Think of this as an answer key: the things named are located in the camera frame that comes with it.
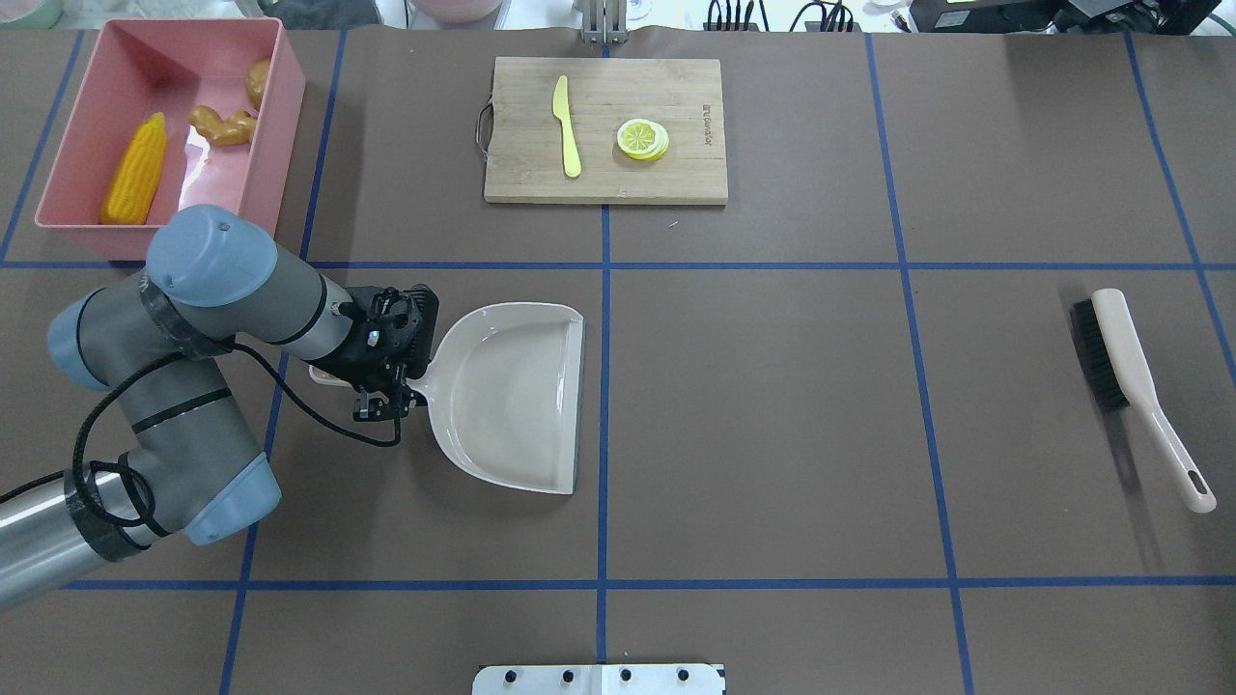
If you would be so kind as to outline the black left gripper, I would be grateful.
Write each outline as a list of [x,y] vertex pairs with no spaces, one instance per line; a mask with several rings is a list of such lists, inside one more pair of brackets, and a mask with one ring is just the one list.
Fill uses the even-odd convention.
[[433,361],[438,296],[428,286],[398,291],[375,286],[351,287],[341,304],[341,318],[351,326],[344,344],[323,357],[323,370],[358,388],[352,419],[357,423],[402,420],[421,406],[421,396],[397,377],[419,378]]

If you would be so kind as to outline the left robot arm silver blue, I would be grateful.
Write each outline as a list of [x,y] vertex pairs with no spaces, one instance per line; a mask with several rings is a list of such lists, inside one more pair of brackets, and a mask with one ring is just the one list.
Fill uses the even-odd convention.
[[269,458],[216,360],[247,352],[304,406],[247,335],[358,394],[357,420],[402,439],[425,373],[438,296],[345,289],[256,224],[213,204],[176,211],[143,268],[93,291],[49,324],[54,364],[103,393],[61,472],[2,496],[2,607],[184,534],[225,540],[281,502]]

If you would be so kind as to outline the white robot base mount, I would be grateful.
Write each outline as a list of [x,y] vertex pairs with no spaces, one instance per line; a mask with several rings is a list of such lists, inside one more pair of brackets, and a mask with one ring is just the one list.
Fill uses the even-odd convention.
[[724,668],[707,663],[491,665],[472,694],[726,694]]

